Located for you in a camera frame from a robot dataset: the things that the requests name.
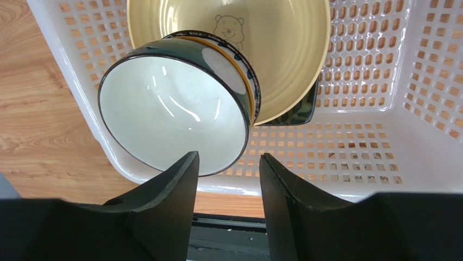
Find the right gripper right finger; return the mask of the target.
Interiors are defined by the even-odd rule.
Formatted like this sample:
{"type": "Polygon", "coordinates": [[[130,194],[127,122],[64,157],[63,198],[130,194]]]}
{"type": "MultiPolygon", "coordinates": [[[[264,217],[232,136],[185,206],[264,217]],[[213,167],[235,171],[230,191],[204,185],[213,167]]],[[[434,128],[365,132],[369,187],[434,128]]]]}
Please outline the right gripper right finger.
{"type": "Polygon", "coordinates": [[[260,184],[272,260],[462,260],[462,195],[378,192],[352,203],[268,153],[260,184]]]}

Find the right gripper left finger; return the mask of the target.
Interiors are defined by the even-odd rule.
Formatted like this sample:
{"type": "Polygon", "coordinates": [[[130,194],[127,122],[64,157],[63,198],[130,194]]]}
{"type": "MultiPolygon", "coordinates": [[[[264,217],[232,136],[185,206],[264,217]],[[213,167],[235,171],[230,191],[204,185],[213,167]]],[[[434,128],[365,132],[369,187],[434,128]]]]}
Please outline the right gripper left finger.
{"type": "Polygon", "coordinates": [[[199,153],[105,204],[1,200],[1,260],[185,260],[199,153]]]}

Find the black square floral plate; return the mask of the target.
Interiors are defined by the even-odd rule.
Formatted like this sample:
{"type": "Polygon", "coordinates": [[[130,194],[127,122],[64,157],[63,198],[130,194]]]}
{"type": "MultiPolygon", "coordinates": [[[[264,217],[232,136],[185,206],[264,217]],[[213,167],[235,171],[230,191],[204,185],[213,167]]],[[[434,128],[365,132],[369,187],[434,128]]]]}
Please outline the black square floral plate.
{"type": "Polygon", "coordinates": [[[262,126],[297,126],[310,122],[315,110],[318,83],[317,79],[310,91],[292,109],[274,120],[263,123],[262,126]]]}

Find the black rimmed white bowl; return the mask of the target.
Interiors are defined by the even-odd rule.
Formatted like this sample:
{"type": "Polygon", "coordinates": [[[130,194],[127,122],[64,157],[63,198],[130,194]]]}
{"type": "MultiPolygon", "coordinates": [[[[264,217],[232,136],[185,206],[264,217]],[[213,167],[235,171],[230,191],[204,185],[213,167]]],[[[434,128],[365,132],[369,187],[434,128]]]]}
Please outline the black rimmed white bowl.
{"type": "Polygon", "coordinates": [[[147,43],[114,63],[100,82],[98,106],[116,142],[160,171],[196,151],[200,176],[222,172],[243,155],[252,126],[235,67],[214,49],[180,38],[147,43]]]}

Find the white perforated plastic basket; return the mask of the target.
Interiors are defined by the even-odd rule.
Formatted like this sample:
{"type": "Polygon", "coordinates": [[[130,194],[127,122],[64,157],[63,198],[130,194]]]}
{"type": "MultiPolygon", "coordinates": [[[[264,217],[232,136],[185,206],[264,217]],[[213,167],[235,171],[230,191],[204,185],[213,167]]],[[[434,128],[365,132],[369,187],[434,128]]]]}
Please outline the white perforated plastic basket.
{"type": "Polygon", "coordinates": [[[252,130],[198,190],[260,195],[259,158],[349,201],[462,192],[462,1],[330,1],[334,34],[312,119],[252,130]]]}

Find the white small bowl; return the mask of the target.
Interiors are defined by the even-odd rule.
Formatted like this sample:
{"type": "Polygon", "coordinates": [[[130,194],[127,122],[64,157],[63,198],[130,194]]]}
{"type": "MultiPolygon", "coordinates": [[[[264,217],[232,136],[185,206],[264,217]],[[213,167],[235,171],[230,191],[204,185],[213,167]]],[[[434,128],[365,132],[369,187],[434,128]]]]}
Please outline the white small bowl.
{"type": "Polygon", "coordinates": [[[206,35],[177,35],[173,36],[173,38],[191,40],[204,44],[222,54],[235,67],[249,94],[249,100],[253,111],[251,123],[254,125],[260,113],[260,86],[250,63],[237,47],[218,38],[207,38],[206,35]]]}

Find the yellow round bear plate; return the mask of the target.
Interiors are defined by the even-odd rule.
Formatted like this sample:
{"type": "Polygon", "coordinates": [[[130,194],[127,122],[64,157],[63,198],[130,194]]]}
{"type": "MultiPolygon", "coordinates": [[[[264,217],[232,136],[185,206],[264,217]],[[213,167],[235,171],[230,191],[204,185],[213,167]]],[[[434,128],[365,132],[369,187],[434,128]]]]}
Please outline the yellow round bear plate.
{"type": "Polygon", "coordinates": [[[133,47],[181,30],[236,44],[260,83],[258,125],[282,116],[311,89],[330,41],[328,1],[128,1],[133,47]]]}

